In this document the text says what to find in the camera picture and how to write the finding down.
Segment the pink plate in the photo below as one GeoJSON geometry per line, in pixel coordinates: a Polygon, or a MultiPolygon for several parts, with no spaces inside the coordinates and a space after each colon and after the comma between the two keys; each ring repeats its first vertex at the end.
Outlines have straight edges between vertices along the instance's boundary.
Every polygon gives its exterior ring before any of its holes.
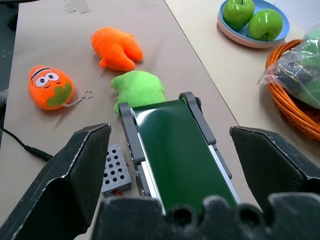
{"type": "Polygon", "coordinates": [[[280,41],[266,43],[263,41],[256,41],[250,38],[246,38],[244,36],[239,35],[238,33],[234,33],[224,23],[223,19],[220,17],[219,14],[217,15],[217,26],[229,39],[245,47],[254,48],[254,49],[270,49],[270,48],[278,47],[279,45],[285,43],[284,39],[280,41]]]}

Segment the green plush toy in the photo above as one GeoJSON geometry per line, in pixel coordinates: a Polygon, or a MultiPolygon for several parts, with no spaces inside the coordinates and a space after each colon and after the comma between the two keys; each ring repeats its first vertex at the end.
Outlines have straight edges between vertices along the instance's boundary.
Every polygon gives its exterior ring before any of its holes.
{"type": "Polygon", "coordinates": [[[166,94],[161,80],[146,71],[133,70],[115,77],[110,87],[118,92],[114,112],[119,115],[120,103],[131,108],[165,102],[166,94]]]}

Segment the clear plastic bag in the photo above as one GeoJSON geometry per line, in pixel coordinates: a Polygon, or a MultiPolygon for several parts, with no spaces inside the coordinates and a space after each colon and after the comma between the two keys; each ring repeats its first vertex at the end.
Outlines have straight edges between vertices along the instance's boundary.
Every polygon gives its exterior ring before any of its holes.
{"type": "Polygon", "coordinates": [[[276,84],[309,106],[320,109],[320,21],[301,43],[271,64],[258,84],[276,84]]]}

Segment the green conveyor belt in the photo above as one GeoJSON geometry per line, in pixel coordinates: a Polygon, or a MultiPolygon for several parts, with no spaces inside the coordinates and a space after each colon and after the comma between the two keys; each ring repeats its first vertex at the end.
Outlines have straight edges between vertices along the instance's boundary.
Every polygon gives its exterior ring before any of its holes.
{"type": "Polygon", "coordinates": [[[231,207],[241,203],[193,93],[139,107],[124,102],[118,111],[140,194],[158,200],[164,214],[177,206],[200,213],[213,195],[231,207]]]}

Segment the grey perforated control box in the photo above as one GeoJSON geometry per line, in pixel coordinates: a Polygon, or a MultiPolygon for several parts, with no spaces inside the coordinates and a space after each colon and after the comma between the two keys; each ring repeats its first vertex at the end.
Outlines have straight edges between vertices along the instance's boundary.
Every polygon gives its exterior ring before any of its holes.
{"type": "Polygon", "coordinates": [[[122,194],[132,188],[132,179],[119,144],[109,145],[101,193],[105,198],[122,194]]]}

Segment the orange woven basket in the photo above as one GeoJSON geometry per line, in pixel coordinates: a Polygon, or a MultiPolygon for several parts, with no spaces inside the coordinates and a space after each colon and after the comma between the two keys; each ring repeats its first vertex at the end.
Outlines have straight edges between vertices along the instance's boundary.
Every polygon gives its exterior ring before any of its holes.
{"type": "Polygon", "coordinates": [[[271,83],[268,88],[283,120],[301,135],[320,144],[320,110],[289,96],[281,86],[271,83]]]}

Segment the orange plush toy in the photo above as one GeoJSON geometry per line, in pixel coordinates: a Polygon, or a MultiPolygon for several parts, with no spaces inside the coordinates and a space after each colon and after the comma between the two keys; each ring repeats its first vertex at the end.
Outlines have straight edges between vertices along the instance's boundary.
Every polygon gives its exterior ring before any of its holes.
{"type": "Polygon", "coordinates": [[[101,68],[128,72],[144,58],[132,33],[107,26],[94,32],[90,39],[94,52],[100,57],[101,68]]]}

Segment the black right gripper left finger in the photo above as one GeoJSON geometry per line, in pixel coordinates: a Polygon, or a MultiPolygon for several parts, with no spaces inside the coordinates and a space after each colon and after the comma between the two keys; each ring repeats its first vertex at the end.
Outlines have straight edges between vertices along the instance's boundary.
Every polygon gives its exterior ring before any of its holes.
{"type": "Polygon", "coordinates": [[[76,131],[0,227],[0,240],[74,240],[86,233],[101,194],[110,133],[109,123],[76,131]]]}

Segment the grey tape strip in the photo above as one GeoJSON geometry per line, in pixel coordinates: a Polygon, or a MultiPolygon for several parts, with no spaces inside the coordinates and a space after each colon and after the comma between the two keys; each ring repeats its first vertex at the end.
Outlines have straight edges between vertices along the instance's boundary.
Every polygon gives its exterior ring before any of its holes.
{"type": "Polygon", "coordinates": [[[80,14],[90,12],[87,0],[73,0],[73,5],[80,14]]]}
{"type": "Polygon", "coordinates": [[[73,13],[77,11],[73,5],[73,0],[64,0],[64,11],[66,13],[73,13]]]}

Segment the blue plate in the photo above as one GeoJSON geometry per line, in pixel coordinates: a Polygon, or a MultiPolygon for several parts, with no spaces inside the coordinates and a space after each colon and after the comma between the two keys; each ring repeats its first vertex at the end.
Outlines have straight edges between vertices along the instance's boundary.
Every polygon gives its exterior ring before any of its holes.
{"type": "Polygon", "coordinates": [[[263,45],[283,41],[291,28],[286,15],[265,0],[225,0],[218,20],[238,39],[263,45]]]}

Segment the green apple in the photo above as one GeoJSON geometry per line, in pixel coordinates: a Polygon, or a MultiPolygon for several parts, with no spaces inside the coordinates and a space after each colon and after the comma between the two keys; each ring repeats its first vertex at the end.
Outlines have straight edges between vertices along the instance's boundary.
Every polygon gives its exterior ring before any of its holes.
{"type": "Polygon", "coordinates": [[[253,0],[227,0],[222,17],[225,23],[233,30],[243,28],[255,12],[253,0]]]}
{"type": "Polygon", "coordinates": [[[283,29],[283,18],[275,10],[266,8],[255,13],[247,26],[249,38],[257,41],[273,41],[283,29]]]}

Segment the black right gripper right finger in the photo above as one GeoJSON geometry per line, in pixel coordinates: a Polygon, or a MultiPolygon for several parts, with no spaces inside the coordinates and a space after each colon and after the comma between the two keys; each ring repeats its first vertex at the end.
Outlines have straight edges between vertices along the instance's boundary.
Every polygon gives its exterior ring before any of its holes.
{"type": "Polygon", "coordinates": [[[320,167],[280,134],[243,126],[232,126],[229,134],[248,187],[262,210],[271,194],[320,195],[320,167]]]}

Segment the orange face plush keychain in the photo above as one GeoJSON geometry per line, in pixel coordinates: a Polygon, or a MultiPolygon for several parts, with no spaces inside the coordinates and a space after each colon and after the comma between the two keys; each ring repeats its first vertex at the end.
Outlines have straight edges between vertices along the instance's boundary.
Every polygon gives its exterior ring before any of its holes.
{"type": "Polygon", "coordinates": [[[28,93],[35,105],[46,111],[69,108],[93,97],[93,92],[86,90],[79,99],[72,101],[75,86],[71,78],[57,68],[44,65],[29,71],[28,93]]]}

